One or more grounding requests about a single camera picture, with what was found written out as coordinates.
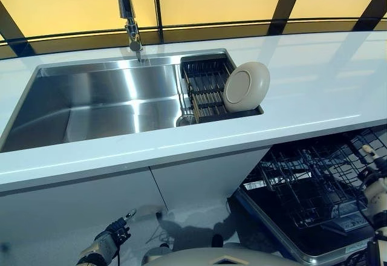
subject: sink drain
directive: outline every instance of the sink drain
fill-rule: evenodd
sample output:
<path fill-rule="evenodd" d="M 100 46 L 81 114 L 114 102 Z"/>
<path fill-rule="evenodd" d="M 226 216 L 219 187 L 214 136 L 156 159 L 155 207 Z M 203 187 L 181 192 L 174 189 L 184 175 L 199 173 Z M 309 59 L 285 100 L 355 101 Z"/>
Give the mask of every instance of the sink drain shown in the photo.
<path fill-rule="evenodd" d="M 176 127 L 187 126 L 192 124 L 197 124 L 195 116 L 193 114 L 182 115 L 176 121 Z"/>

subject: white countertop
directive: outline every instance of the white countertop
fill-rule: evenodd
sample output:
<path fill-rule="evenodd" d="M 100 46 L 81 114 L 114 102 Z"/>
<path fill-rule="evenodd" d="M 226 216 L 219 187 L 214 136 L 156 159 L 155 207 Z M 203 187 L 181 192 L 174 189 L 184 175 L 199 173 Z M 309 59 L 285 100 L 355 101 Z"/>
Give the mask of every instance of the white countertop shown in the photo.
<path fill-rule="evenodd" d="M 145 54 L 225 48 L 236 65 L 266 64 L 264 114 L 1 153 L 0 191 L 385 124 L 386 40 L 375 31 L 145 46 Z M 0 133 L 38 65 L 128 55 L 110 48 L 0 61 Z"/>

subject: white plate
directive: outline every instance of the white plate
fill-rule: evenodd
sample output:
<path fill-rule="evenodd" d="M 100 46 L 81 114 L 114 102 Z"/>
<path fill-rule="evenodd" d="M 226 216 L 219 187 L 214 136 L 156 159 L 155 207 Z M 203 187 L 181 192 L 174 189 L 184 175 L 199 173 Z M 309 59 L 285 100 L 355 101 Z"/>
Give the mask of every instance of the white plate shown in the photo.
<path fill-rule="evenodd" d="M 262 102 L 270 84 L 270 73 L 261 62 L 237 67 L 224 86 L 224 105 L 229 112 L 252 110 Z"/>

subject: dish rack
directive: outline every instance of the dish rack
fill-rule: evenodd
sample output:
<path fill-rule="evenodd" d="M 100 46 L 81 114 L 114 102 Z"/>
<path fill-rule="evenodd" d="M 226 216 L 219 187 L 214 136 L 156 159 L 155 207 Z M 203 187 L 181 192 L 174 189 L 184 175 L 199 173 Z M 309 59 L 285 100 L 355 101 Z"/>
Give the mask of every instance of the dish rack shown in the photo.
<path fill-rule="evenodd" d="M 363 221 L 358 221 L 361 227 L 366 223 L 357 200 L 365 210 L 366 199 L 357 175 L 367 166 L 376 169 L 362 149 L 364 144 L 371 145 L 379 156 L 387 156 L 385 144 L 372 129 L 274 145 L 244 186 L 247 190 L 267 186 L 274 191 L 282 209 L 300 229 L 329 225 L 354 213 Z"/>
<path fill-rule="evenodd" d="M 223 90 L 234 69 L 225 53 L 181 58 L 181 77 L 186 81 L 197 123 L 263 114 L 260 106 L 248 111 L 227 112 Z"/>

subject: floor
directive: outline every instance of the floor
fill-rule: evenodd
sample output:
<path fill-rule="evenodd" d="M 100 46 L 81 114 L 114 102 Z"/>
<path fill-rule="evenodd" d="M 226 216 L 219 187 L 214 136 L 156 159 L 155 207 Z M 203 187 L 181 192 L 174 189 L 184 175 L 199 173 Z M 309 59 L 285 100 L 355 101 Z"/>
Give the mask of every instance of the floor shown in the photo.
<path fill-rule="evenodd" d="M 79 253 L 106 226 L 69 232 L 49 240 L 36 237 L 34 243 L 3 245 L 0 265 L 76 265 Z M 168 243 L 173 251 L 209 247 L 216 233 L 222 235 L 225 242 L 240 242 L 245 247 L 268 253 L 276 251 L 259 225 L 234 200 L 171 210 L 158 219 L 156 215 L 134 217 L 129 226 L 132 236 L 121 247 L 122 266 L 140 266 L 145 253 L 162 243 Z M 117 259 L 111 265 L 117 265 Z"/>

